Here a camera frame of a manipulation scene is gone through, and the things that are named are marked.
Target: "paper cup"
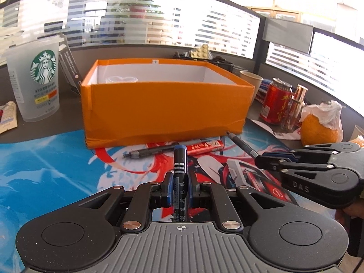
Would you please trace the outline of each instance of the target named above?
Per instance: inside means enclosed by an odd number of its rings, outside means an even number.
[[[11,85],[23,120],[35,122],[59,108],[58,48],[63,39],[46,37],[7,49]]]
[[[252,84],[255,87],[252,102],[250,103],[252,104],[255,99],[255,96],[257,95],[259,86],[263,81],[263,78],[259,75],[244,71],[240,72],[240,78],[242,78],[243,80],[247,81],[248,83]]]
[[[359,127],[358,125],[355,125],[354,131],[353,131],[353,134],[351,135],[350,140],[356,139],[358,137],[358,135],[364,136],[364,129]]]

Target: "red can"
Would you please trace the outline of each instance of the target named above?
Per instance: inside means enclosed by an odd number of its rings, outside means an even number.
[[[278,78],[273,78],[265,96],[260,117],[273,125],[282,122],[288,102],[292,95],[292,85]]]

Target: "desk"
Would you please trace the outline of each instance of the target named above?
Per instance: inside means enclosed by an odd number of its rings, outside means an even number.
[[[63,132],[83,129],[81,98],[72,91],[60,93],[60,107],[52,116],[38,122],[24,122],[19,110],[17,111],[18,127],[0,135],[0,143],[17,143]],[[254,101],[248,112],[248,118],[258,120],[261,104]],[[270,126],[273,131],[278,126]],[[282,140],[292,149],[301,148],[301,141]]]

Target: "plastic bag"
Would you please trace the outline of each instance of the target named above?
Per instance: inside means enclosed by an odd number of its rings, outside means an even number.
[[[334,100],[332,100],[329,104],[321,103],[320,105],[309,105],[302,109],[300,122],[305,120],[305,118],[310,114],[316,116],[321,125],[332,130],[338,130],[336,142],[339,143],[343,140],[344,136],[340,120],[342,108],[343,107]]]

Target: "label sticker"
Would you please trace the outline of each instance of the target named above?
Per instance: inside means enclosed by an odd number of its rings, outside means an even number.
[[[41,104],[41,103],[45,102],[46,100],[51,99],[55,95],[57,95],[57,89],[53,90],[52,92],[48,93],[47,95],[34,99],[35,104],[37,104],[37,105]]]
[[[30,67],[32,79],[40,85],[49,83],[56,74],[57,61],[52,50],[43,50],[38,54]]]
[[[15,70],[9,70],[9,76],[10,76],[10,82],[11,82],[11,86],[14,91],[16,101],[18,103],[23,103],[24,98],[23,98],[23,94],[21,93],[20,88],[19,88],[19,80],[18,80],[18,76],[17,76]]]
[[[264,118],[267,118],[268,117],[268,114],[269,114],[269,111],[270,111],[270,108],[268,106],[265,106],[262,108],[262,111],[261,111],[261,114]]]

